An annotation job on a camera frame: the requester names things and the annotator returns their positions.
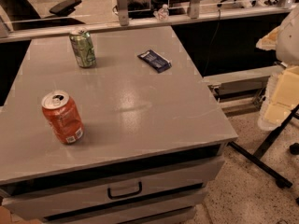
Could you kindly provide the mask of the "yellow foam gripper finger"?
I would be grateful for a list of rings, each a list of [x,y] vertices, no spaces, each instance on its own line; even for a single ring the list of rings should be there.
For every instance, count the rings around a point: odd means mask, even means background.
[[[262,50],[275,50],[277,47],[278,30],[279,28],[276,27],[269,34],[260,38],[256,47]]]
[[[298,105],[299,67],[291,66],[268,79],[258,118],[259,128],[264,131],[275,130]]]

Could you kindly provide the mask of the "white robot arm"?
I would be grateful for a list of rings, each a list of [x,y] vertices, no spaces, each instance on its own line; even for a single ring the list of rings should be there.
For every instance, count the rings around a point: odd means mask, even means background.
[[[260,38],[256,47],[274,50],[277,59],[286,65],[282,72],[273,73],[268,79],[258,118],[260,129],[273,131],[299,105],[299,7]]]

